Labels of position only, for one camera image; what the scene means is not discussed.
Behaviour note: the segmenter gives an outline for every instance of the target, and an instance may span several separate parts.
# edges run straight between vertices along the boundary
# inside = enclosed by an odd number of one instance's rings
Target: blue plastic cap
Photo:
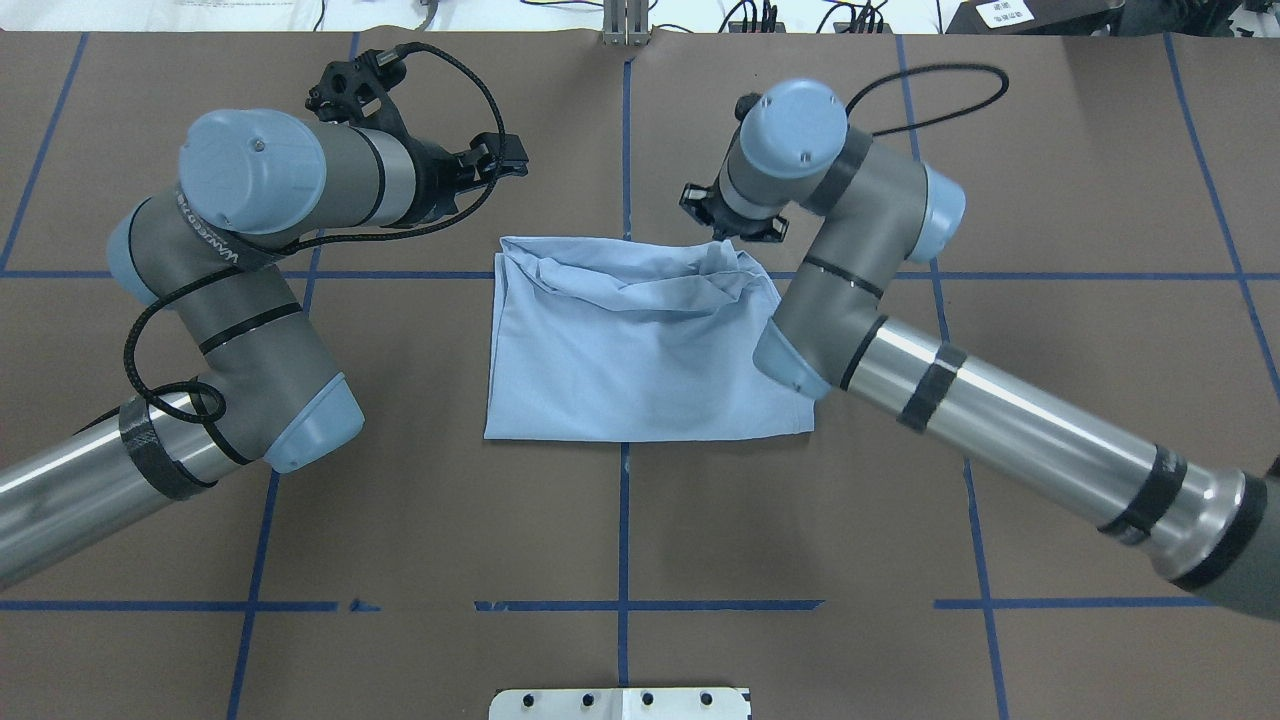
[[[751,355],[755,366],[774,382],[787,386],[809,400],[822,400],[831,392],[831,383],[822,379],[800,351],[782,334],[769,318]]]
[[[913,263],[928,263],[951,242],[960,220],[964,219],[964,190],[951,178],[924,165],[925,201],[924,225],[915,249],[906,256]]]
[[[755,169],[780,179],[826,172],[845,146],[849,119],[826,85],[806,78],[769,88],[742,119],[739,142]]]
[[[151,292],[147,283],[142,282],[137,266],[133,265],[133,250],[129,249],[129,232],[133,229],[133,218],[138,215],[142,204],[138,202],[133,210],[120,220],[106,238],[106,266],[111,270],[111,277],[120,287],[129,291],[129,295],[138,299],[143,305],[156,301],[156,293]]]
[[[325,177],[315,133],[279,110],[214,110],[191,126],[178,154],[178,178],[196,213],[247,234],[302,222]]]
[[[351,395],[346,375],[338,373],[284,428],[264,457],[276,473],[292,473],[347,445],[364,427],[365,414]]]

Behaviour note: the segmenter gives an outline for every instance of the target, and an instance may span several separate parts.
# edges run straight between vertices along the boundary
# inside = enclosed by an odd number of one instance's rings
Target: white bracket
[[[649,45],[649,0],[603,0],[605,45]]]
[[[489,720],[750,720],[745,688],[503,691]]]

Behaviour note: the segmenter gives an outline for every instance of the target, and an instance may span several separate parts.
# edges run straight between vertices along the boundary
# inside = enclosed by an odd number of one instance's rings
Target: white sticker
[[[982,22],[987,23],[989,28],[1015,26],[1036,19],[1036,15],[1027,9],[1027,3],[1023,3],[1023,0],[996,0],[995,3],[975,5],[974,9],[978,10],[978,14],[982,15]]]

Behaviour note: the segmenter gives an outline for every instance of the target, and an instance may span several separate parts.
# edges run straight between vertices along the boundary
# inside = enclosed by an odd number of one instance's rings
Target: folded cloth
[[[490,439],[746,439],[813,430],[755,369],[781,297],[730,241],[504,237],[494,260]]]

